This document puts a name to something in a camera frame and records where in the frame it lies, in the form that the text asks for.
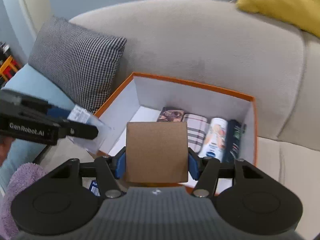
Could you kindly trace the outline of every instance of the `light blue cushion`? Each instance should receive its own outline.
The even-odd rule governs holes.
[[[66,110],[72,110],[75,104],[55,84],[26,64],[5,85],[6,89],[28,94],[49,101]],[[44,149],[45,145],[15,140],[11,146],[8,158],[0,168],[0,185],[7,189],[12,174],[24,163],[32,162]]]

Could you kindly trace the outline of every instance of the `black and white houndstooth pillow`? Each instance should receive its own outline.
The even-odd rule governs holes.
[[[95,112],[110,95],[126,42],[52,17],[43,24],[28,63],[76,104]]]

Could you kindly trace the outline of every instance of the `black circular disc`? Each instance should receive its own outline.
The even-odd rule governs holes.
[[[98,198],[68,181],[51,180],[19,194],[11,213],[19,228],[34,235],[54,236],[88,223],[99,209]]]
[[[278,183],[247,179],[223,191],[216,210],[227,223],[251,234],[276,235],[295,228],[302,215],[300,199]]]

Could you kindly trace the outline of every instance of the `striped pouch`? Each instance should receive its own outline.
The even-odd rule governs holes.
[[[209,124],[205,117],[185,114],[182,119],[188,126],[188,147],[195,153],[200,152]]]

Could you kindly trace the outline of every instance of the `white box with orange trim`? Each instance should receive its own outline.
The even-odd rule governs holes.
[[[204,116],[208,120],[220,117],[245,124],[239,157],[256,165],[254,97],[212,85],[143,73],[132,73],[95,113],[111,127],[100,150],[116,155],[125,146],[127,122],[155,122],[165,106]],[[188,182],[183,184],[194,187],[196,181],[189,174]],[[231,185],[230,179],[219,179],[217,193]]]

